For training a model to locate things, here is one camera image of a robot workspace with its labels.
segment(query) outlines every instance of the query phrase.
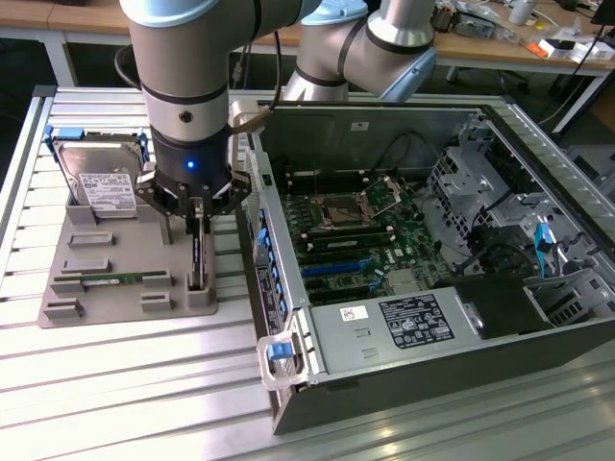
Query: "motherboard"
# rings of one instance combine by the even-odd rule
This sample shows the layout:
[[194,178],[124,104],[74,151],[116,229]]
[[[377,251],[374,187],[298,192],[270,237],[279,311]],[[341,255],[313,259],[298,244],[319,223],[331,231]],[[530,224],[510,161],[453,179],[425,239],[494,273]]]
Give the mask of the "motherboard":
[[404,179],[336,179],[291,178],[281,194],[312,305],[413,293],[450,274]]

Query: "aluminum extrusion table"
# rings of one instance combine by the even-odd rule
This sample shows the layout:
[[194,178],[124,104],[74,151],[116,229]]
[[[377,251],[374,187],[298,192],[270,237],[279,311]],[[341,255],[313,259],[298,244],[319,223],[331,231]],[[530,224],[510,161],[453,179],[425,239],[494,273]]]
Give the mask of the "aluminum extrusion table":
[[[41,144],[47,123],[148,126],[130,89],[60,89],[30,105],[0,194],[1,459],[612,459],[615,342],[559,369],[274,437],[247,298],[210,317],[39,329],[67,195]],[[220,262],[241,267],[228,257]]]

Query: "black floor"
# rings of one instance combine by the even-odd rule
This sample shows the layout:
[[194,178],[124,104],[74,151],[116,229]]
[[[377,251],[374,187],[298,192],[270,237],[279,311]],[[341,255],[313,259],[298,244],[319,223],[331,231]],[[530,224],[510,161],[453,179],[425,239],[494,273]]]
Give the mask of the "black floor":
[[[122,86],[123,82],[113,69],[113,55],[117,48],[103,45],[71,44],[70,52],[77,78],[83,86]],[[285,57],[283,73],[288,79],[294,67],[294,58]],[[438,94],[508,94],[534,119],[553,113],[560,102],[554,101],[550,90],[555,76],[524,74],[529,78],[527,90],[518,86],[515,79],[505,79],[505,88],[498,73],[493,70],[468,69],[459,73],[454,84],[446,81],[448,69],[436,67],[420,89],[422,93]],[[273,56],[252,56],[246,87],[250,89],[273,88],[276,82]],[[0,41],[0,177],[4,180],[11,161],[14,144],[19,136],[21,120],[30,104],[35,85],[55,85],[56,81],[42,44],[27,40]],[[572,82],[576,87],[578,81]],[[559,116],[543,128],[549,132]],[[615,134],[604,127],[591,113],[584,114],[560,141],[562,147],[578,144],[615,144]]]

